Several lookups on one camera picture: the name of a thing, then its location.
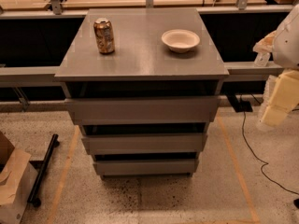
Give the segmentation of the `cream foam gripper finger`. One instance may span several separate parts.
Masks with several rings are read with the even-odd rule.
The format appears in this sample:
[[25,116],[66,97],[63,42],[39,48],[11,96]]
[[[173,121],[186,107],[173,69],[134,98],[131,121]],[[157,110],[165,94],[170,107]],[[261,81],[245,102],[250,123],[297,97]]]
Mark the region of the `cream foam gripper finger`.
[[276,128],[298,105],[299,71],[286,69],[278,77],[270,76],[265,83],[257,127]]

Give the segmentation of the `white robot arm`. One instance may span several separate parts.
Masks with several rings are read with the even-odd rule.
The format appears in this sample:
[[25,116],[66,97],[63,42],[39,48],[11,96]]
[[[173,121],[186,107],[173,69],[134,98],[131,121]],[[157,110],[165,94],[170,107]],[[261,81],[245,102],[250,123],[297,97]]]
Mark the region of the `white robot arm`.
[[299,105],[299,5],[296,5],[278,28],[255,44],[255,66],[266,66],[270,56],[283,72],[270,76],[265,84],[257,127],[276,128]]

